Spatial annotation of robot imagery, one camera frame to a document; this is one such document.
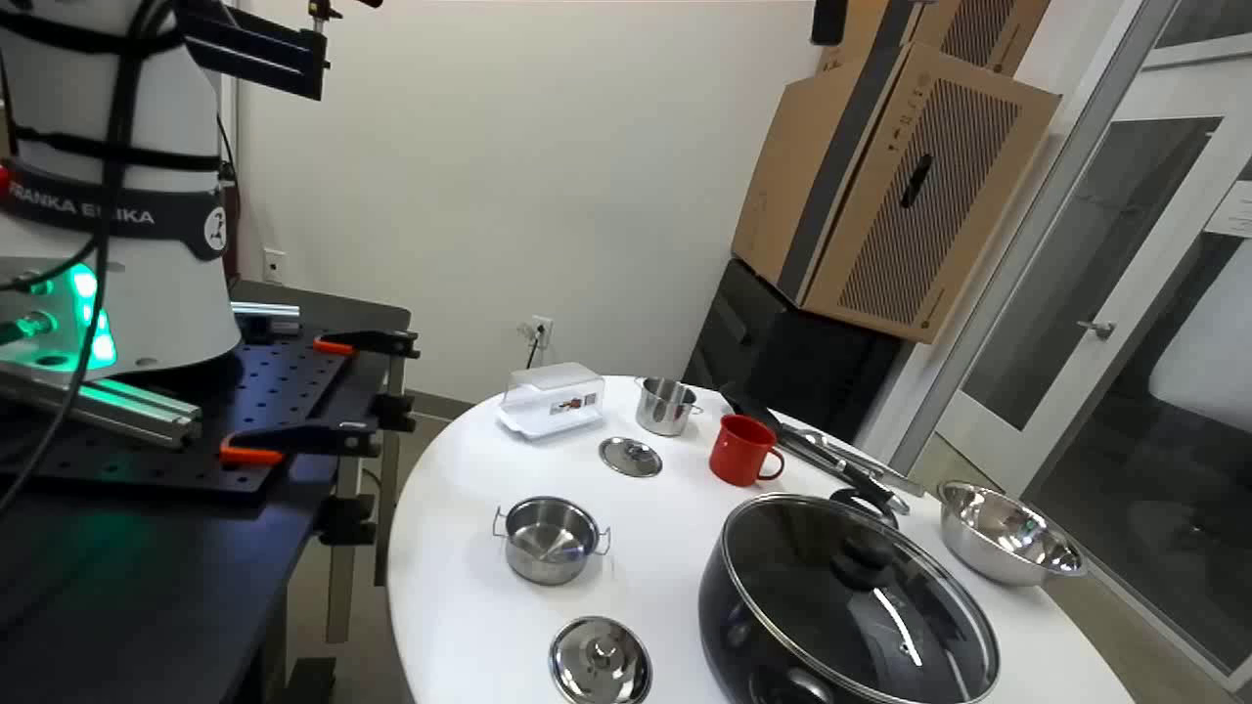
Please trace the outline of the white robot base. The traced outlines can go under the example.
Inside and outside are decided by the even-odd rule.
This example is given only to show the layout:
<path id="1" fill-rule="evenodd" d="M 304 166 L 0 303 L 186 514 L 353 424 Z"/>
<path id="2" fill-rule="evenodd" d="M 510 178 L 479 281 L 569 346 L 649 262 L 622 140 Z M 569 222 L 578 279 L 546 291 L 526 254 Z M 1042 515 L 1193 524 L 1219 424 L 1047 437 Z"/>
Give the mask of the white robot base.
<path id="1" fill-rule="evenodd" d="M 220 0 L 4 0 L 0 364 L 128 374 L 237 346 L 220 97 L 197 54 Z"/>

